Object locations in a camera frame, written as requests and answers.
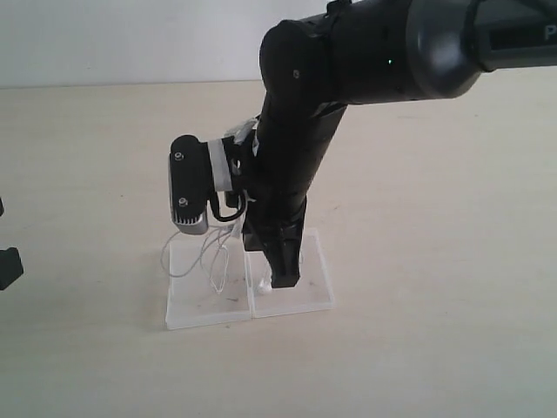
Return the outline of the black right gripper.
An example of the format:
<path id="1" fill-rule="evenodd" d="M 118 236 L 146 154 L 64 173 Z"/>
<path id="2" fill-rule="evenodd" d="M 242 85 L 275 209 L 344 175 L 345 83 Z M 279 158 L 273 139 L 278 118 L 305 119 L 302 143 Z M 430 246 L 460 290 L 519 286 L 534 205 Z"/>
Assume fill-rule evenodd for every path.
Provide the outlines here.
<path id="1" fill-rule="evenodd" d="M 273 289 L 300 279 L 301 233 L 307 192 L 346 112 L 332 104 L 315 115 L 265 104 L 258 123 L 249 174 L 245 249 L 263 251 Z"/>

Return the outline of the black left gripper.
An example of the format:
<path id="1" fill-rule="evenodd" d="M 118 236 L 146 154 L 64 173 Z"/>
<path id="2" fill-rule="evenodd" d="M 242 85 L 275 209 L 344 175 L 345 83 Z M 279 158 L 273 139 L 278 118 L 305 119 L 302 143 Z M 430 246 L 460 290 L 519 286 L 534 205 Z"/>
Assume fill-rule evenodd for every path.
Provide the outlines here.
<path id="1" fill-rule="evenodd" d="M 23 263 L 16 247 L 1 250 L 0 282 L 1 290 L 6 290 L 23 275 Z"/>

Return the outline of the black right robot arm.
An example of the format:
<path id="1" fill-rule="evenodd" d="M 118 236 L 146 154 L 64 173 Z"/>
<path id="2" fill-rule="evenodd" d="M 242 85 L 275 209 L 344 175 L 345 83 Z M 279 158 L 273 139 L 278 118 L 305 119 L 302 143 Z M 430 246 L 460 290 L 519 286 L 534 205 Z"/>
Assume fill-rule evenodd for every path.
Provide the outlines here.
<path id="1" fill-rule="evenodd" d="M 482 74 L 555 63 L 553 1 L 332 1 L 280 21 L 259 49 L 245 248 L 272 287 L 298 284 L 307 193 L 349 106 L 457 98 Z"/>

